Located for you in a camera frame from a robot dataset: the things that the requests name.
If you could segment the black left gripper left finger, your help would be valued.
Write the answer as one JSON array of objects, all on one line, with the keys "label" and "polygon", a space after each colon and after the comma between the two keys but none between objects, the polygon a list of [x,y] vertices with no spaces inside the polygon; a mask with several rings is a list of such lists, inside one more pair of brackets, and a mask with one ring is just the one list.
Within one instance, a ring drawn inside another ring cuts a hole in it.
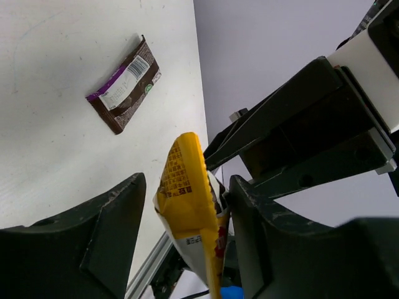
[{"label": "black left gripper left finger", "polygon": [[1,230],[2,298],[123,298],[145,202],[137,173],[35,224]]}]

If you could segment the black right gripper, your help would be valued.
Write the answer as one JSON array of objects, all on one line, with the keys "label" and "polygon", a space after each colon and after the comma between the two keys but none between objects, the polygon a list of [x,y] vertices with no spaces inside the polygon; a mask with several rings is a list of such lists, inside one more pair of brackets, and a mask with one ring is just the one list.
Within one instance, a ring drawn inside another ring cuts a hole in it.
[{"label": "black right gripper", "polygon": [[[309,62],[290,80],[219,132],[204,151],[208,170],[263,140],[273,129],[338,90],[333,66],[347,67],[377,111],[389,133],[398,130],[398,77],[362,31],[327,58]],[[383,167],[390,160],[390,140],[371,129],[256,182],[251,189],[277,199]]]}]

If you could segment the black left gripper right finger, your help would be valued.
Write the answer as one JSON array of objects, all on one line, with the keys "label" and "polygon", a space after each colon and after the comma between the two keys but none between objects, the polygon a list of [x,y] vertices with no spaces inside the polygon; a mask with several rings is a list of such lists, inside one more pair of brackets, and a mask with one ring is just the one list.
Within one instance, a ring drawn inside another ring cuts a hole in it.
[{"label": "black left gripper right finger", "polygon": [[328,227],[230,180],[246,298],[397,298],[398,219],[363,217]]}]

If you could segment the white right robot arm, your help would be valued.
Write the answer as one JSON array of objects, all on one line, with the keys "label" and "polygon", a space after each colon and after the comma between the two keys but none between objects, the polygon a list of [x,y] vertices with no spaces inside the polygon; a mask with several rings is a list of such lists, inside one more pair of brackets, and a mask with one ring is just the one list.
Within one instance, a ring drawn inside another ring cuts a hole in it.
[{"label": "white right robot arm", "polygon": [[356,31],[218,133],[214,170],[239,156],[271,199],[375,171],[398,186],[398,2],[375,1]]}]

